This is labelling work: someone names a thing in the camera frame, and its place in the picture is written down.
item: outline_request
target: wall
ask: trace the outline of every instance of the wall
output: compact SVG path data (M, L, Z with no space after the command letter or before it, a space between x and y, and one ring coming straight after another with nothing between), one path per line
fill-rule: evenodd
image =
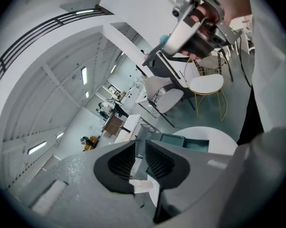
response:
M71 154L80 153L84 149L80 139L83 136L97 136L100 132L100 118L85 107L82 107L62 136L54 155L64 159Z
M112 94L110 94L107 90L105 90L103 87L100 87L97 92L104 96L105 99L111 99L112 98Z
M144 50L145 52L152 50L152 47L142 37L135 41L134 44L139 50ZM108 81L121 92L127 92L134 86L135 82L140 80L142 74L137 70L136 64L127 55L124 54L123 56L125 58L118 65L116 72L108 78Z
M104 85L105 87L107 87L107 89L108 89L111 84L110 84L108 81L105 81L103 85Z

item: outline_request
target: white chair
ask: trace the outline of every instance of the white chair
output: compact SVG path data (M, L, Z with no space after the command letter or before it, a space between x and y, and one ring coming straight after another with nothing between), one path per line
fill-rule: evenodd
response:
M207 64L202 64L201 62L193 62L190 59L188 60L186 67L188 65L191 65L194 75L194 77L191 82L188 85L188 88L194 92L194 97L195 97L195 104L196 104L196 115L198 116L199 114L199 106L201 104L201 101L204 99L206 95L213 95L217 94L218 96L218 103L219 103L219 110L220 110L220 119L221 121L224 120L226 113L227 113L227 100L226 97L222 91L222 87L224 85L224 78L221 75L221 67L218 66L217 60L218 58L216 56L209 56L207 57ZM222 116L221 112L221 103L220 103L220 95L219 93L222 94L225 103L226 103L226 110L224 115ZM197 103L197 98L196 95L202 95L201 100L199 103Z
M170 89L164 94L160 95L159 90L163 87L172 84L170 78L162 78L158 76L149 77L145 81L145 89L149 104L161 114L161 116L171 125L174 125L164 116L176 103L178 103L184 96L184 92L180 89ZM187 98L191 107L195 110L192 102Z
M228 71L230 74L231 81L233 82L233 75L229 65L229 61L226 58L225 51L220 49L218 51L212 51L211 55L197 61L200 67L204 67L207 69L218 69L221 73L221 67L226 64L228 66Z

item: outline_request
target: ceiling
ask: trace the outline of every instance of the ceiling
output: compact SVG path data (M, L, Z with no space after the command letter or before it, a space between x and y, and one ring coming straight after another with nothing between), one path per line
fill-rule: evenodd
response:
M138 36L126 23L119 24L117 29L131 41ZM88 91L90 96L94 94L109 77L120 54L121 50L101 33L73 41L52 53L28 79L18 96L8 117L3 146L14 145L17 141L30 146L39 135L44 138L47 133L68 127L80 107L87 102L85 92ZM81 75L83 67L87 67L88 82L85 85ZM3 149L7 185L28 168L20 164L23 151L23 147L15 147L12 151Z

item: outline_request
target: teal floor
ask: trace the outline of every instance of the teal floor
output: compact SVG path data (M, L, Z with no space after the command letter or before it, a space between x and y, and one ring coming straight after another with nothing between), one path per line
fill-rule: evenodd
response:
M251 75L254 67L254 54L246 54L242 52L242 64L251 83ZM199 116L191 108L187 101L179 102L169 112L167 118L175 126L173 128L163 117L159 117L156 128L163 133L175 133L178 130L193 127L193 126L207 126L219 129L228 134L235 141L238 140L240 132L244 123L246 107L250 94L250 87L248 86L243 72L240 67L240 60L235 53L231 52L230 60L231 70L234 82L231 82L227 67L222 71L222 75L226 80L223 87L224 94L227 98L228 108L225 119L221 122L220 112L218 106L217 95L206 96L200 104ZM194 95L191 98L195 105ZM222 112L225 111L225 101L221 97Z

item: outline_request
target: person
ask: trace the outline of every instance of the person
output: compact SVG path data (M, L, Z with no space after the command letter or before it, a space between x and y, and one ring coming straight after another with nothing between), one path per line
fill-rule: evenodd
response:
M99 103L99 107L106 107L109 113L117 112L119 114L119 117L121 117L122 115L127 118L129 117L129 115L117 103L111 103L106 101L103 103Z
M96 140L93 140L93 141L91 141L88 137L86 137L86 136L84 136L83 138L81 138L81 144L84 144L84 145L89 145L89 146L91 146L91 147L93 147L93 148L95 148L96 147L96 143L97 143L97 138L96 138Z
M286 127L286 33L264 0L217 0L225 11L224 21L252 14L255 65L244 125L238 145L249 143L256 135L275 127ZM201 4L197 9L210 21L214 11ZM191 19L199 21L192 15ZM183 55L197 59L195 54Z
M106 114L106 112L101 111L100 109L95 109L105 120L109 118L109 116Z

